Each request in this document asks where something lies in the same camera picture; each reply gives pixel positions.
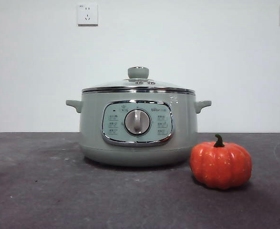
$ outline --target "cooker base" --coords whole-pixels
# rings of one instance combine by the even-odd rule
[[[149,167],[169,165],[189,159],[191,148],[161,151],[116,151],[81,146],[85,157],[115,166]]]

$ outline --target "stainless steel rim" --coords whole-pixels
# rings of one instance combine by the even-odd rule
[[[193,90],[173,87],[94,87],[85,88],[82,93],[174,93],[195,95]]]

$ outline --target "cooker body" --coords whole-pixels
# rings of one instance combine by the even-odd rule
[[[124,107],[132,107],[139,103],[139,109],[149,108],[148,116],[152,120],[158,111],[160,104],[168,107],[171,116],[167,123],[166,130],[161,126],[162,122],[157,121],[150,125],[144,135],[132,136],[123,126],[123,121],[118,120],[122,125],[122,132],[125,136],[130,134],[131,139],[144,139],[140,141],[121,140],[117,135],[108,134],[116,131],[115,128],[107,128],[116,125],[109,118],[110,104],[122,104]],[[177,163],[188,159],[191,148],[197,143],[197,115],[198,105],[193,94],[166,93],[166,92],[110,92],[110,93],[83,93],[80,119],[80,141],[79,144],[83,153],[89,159],[101,163],[119,166],[158,166]],[[158,136],[164,139],[151,139]]]

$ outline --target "pumpkin stem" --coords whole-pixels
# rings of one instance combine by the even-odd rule
[[[217,138],[217,142],[214,147],[224,147],[225,145],[222,142],[222,137],[219,134],[215,134],[215,137]]]

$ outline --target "lid knob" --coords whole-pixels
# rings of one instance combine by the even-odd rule
[[[128,77],[130,79],[147,79],[149,69],[145,67],[132,67],[128,68]]]

